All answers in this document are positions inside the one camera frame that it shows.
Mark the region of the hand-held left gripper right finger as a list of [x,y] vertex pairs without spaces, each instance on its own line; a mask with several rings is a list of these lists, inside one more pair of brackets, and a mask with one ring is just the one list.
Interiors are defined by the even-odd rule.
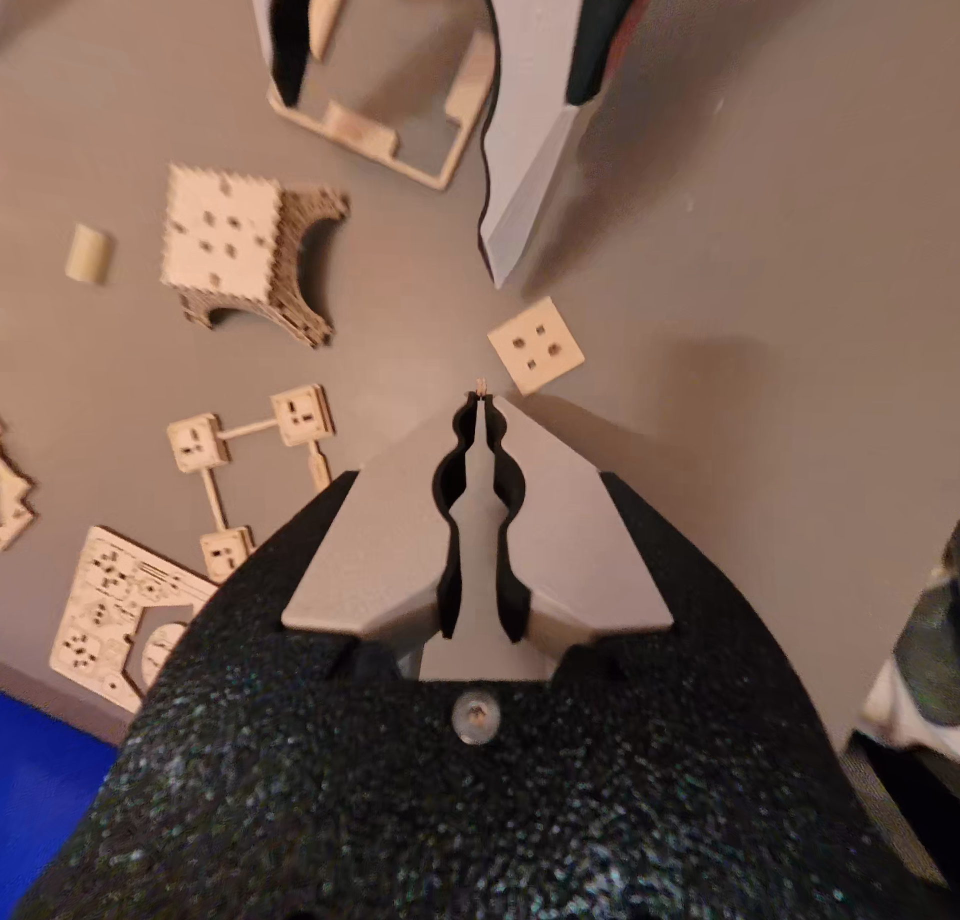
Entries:
[[575,647],[674,626],[605,474],[505,398],[483,400],[496,530],[499,625],[541,679]]

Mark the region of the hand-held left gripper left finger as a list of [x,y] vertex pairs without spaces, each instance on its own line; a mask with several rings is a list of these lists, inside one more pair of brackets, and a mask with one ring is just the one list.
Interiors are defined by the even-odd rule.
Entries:
[[303,641],[373,645],[421,681],[426,645],[450,638],[462,604],[452,506],[467,488],[478,395],[428,418],[356,474],[281,622]]

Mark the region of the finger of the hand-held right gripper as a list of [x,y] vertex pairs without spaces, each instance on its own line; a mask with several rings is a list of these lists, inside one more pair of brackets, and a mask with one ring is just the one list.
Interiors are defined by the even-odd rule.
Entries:
[[501,289],[530,240],[580,109],[568,86],[584,0],[487,0],[496,54],[481,137],[486,199],[478,223]]
[[251,0],[270,78],[283,105],[298,105],[310,53],[311,0]]

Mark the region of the square wooden plate four holes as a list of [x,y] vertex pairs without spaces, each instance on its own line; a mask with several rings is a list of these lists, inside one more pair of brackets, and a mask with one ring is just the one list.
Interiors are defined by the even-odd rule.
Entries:
[[539,392],[585,363],[585,355],[550,297],[487,334],[519,394]]

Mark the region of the wooden lattice tower base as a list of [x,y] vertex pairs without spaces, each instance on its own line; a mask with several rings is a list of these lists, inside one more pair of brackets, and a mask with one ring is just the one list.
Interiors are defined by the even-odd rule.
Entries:
[[160,282],[185,318],[212,330],[216,314],[252,314],[311,348],[327,344],[334,328],[306,302],[300,255],[314,226],[349,216],[348,196],[182,163],[168,170]]

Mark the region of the wooden parts sheet with cutouts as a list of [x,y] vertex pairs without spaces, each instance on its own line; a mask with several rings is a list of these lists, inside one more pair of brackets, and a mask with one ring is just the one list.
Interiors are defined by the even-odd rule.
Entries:
[[443,102],[445,120],[456,129],[456,134],[439,166],[431,173],[416,168],[398,157],[401,148],[400,133],[362,112],[350,109],[331,99],[320,117],[303,111],[300,101],[311,62],[321,62],[335,36],[346,0],[310,0],[310,53],[301,85],[298,103],[294,108],[283,105],[273,84],[270,68],[268,99],[274,112],[333,144],[399,173],[428,189],[442,192],[458,169],[464,152],[478,125],[481,112],[494,86],[497,66],[496,44],[489,29],[473,30],[469,43]]

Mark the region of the small dotted wooden parts sheet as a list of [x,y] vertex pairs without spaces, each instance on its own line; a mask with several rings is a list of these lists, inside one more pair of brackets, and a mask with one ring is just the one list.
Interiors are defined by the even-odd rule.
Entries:
[[93,526],[78,557],[50,668],[134,715],[216,591],[209,579]]

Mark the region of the small cream cylinder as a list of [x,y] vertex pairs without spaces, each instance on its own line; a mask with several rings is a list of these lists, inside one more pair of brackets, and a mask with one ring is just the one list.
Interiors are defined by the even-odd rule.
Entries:
[[114,252],[114,239],[83,223],[74,227],[64,266],[67,279],[100,286],[107,278]]

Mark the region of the blue plastic bin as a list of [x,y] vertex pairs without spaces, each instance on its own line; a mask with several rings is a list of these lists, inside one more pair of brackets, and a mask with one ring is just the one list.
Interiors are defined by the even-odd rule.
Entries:
[[1,695],[1,917],[87,812],[117,748]]

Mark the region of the wooden frame of small squares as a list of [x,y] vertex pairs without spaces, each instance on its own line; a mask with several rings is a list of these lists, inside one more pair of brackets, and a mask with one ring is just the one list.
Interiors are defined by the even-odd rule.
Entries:
[[230,525],[215,478],[217,470],[232,463],[231,442],[275,432],[286,448],[305,450],[315,493],[323,493],[332,481],[321,444],[335,434],[324,387],[306,384],[272,395],[270,409],[270,418],[230,429],[225,429],[212,412],[174,421],[166,427],[177,470],[199,477],[202,483],[214,530],[199,538],[199,546],[207,578],[218,585],[229,579],[256,549],[248,526]]

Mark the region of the wooden diamond frame piece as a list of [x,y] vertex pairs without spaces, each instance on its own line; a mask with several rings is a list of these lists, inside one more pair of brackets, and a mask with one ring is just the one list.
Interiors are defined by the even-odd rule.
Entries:
[[10,455],[7,432],[1,420],[1,552],[9,550],[38,518],[30,504],[36,484]]

